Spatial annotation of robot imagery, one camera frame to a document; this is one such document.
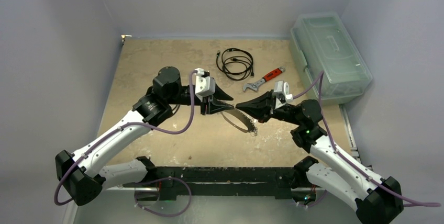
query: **gray wall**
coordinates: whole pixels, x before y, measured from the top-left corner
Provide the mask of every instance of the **gray wall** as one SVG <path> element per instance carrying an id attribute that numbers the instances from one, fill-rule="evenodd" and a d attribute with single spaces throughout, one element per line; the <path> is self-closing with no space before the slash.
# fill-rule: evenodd
<path id="1" fill-rule="evenodd" d="M 153 37 L 287 37 L 297 15 L 349 0 L 105 0 L 119 30 Z"/>
<path id="2" fill-rule="evenodd" d="M 444 203 L 444 1 L 351 0 L 342 20 L 374 80 L 347 105 L 362 160 L 403 194 Z M 406 209 L 395 223 L 442 223 L 440 208 Z"/>
<path id="3" fill-rule="evenodd" d="M 101 0 L 0 0 L 1 223 L 61 223 L 54 157 L 95 137 L 119 37 Z"/>

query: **gray floor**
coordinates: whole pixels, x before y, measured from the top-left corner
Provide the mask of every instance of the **gray floor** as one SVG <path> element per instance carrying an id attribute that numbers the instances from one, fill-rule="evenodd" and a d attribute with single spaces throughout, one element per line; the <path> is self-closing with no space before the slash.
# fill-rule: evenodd
<path id="1" fill-rule="evenodd" d="M 74 223 L 360 223 L 351 208 L 331 194 L 308 210 L 296 208 L 292 200 L 274 197 L 194 196 L 188 211 L 174 218 L 158 217 L 135 208 L 133 194 L 102 192 L 91 203 L 79 207 Z M 181 196 L 177 201 L 158 202 L 151 209 L 172 214 L 182 209 L 186 201 L 187 196 Z"/>

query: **beige table surface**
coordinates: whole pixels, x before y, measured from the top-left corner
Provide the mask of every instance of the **beige table surface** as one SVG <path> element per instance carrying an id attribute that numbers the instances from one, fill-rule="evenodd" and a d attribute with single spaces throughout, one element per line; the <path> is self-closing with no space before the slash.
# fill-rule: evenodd
<path id="1" fill-rule="evenodd" d="M 232 47 L 247 50 L 253 55 L 255 77 L 235 82 L 216 68 L 216 52 Z M 303 91 L 287 40 L 127 39 L 99 134 L 113 126 L 132 108 L 164 66 L 174 66 L 180 70 L 182 85 L 188 84 L 191 70 L 209 70 L 216 83 L 235 99 L 233 103 L 258 97 L 271 90 L 276 80 L 289 82 L 290 92 L 294 95 Z M 257 81 L 279 66 L 285 67 L 286 71 L 260 86 L 258 93 L 242 91 L 245 82 Z M 297 104 L 304 99 L 306 96 L 293 103 Z M 325 106 L 323 109 L 335 141 L 349 152 L 350 146 L 339 106 Z M 160 127 L 169 130 L 182 129 L 189 115 L 190 107 L 182 106 L 175 116 L 167 119 Z M 150 156 L 156 166 L 293 166 L 307 156 L 291 139 L 290 130 L 296 128 L 296 125 L 274 119 L 256 125 L 257 136 L 242 133 L 221 115 L 201 116 L 199 107 L 196 107 L 194 121 L 187 132 L 167 135 L 151 131 L 123 149 L 109 164 L 128 162 L 138 156 Z"/>

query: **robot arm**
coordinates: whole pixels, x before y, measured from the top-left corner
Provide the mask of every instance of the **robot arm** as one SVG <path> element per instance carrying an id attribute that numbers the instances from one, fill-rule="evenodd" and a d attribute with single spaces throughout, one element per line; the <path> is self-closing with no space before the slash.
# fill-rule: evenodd
<path id="1" fill-rule="evenodd" d="M 331 168 L 319 164 L 317 159 L 306 157 L 294 166 L 297 179 L 293 181 L 292 188 L 308 181 L 343 200 L 356 212 L 362 223 L 390 223 L 403 211 L 402 200 L 373 184 L 338 153 L 365 171 L 370 179 L 401 194 L 398 181 L 392 177 L 382 178 L 357 162 L 340 146 L 332 146 L 327 132 L 318 124 L 323 119 L 318 101 L 305 100 L 298 105 L 288 104 L 292 101 L 288 84 L 278 81 L 273 90 L 251 101 L 237 104 L 236 108 L 262 123 L 274 118 L 298 125 L 290 132 L 295 144 Z"/>
<path id="2" fill-rule="evenodd" d="M 193 73 L 196 74 L 196 85 L 191 83 Z M 173 115 L 171 104 L 200 106 L 202 115 L 233 109 L 232 105 L 219 101 L 233 98 L 216 85 L 208 72 L 196 69 L 193 73 L 190 74 L 190 85 L 182 86 L 178 69 L 162 68 L 146 95 L 140 98 L 119 122 L 73 153 L 63 150 L 57 154 L 55 164 L 58 179 L 77 205 L 89 203 L 104 189 L 140 182 L 145 178 L 152 165 L 146 157 L 139 157 L 125 164 L 105 164 L 127 145 L 152 129 L 170 134 L 185 131 L 191 124 L 194 108 L 190 121 L 183 130 L 170 132 L 157 128 Z"/>

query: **plastic storage box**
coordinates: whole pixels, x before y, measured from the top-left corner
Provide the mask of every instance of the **plastic storage box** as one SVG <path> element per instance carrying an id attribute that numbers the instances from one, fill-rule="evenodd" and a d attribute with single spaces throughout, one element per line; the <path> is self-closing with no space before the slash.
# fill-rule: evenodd
<path id="1" fill-rule="evenodd" d="M 364 93 L 372 75 L 336 12 L 300 15 L 290 50 L 305 87 L 324 70 L 322 101 L 344 104 Z M 319 98 L 319 83 L 307 93 Z"/>

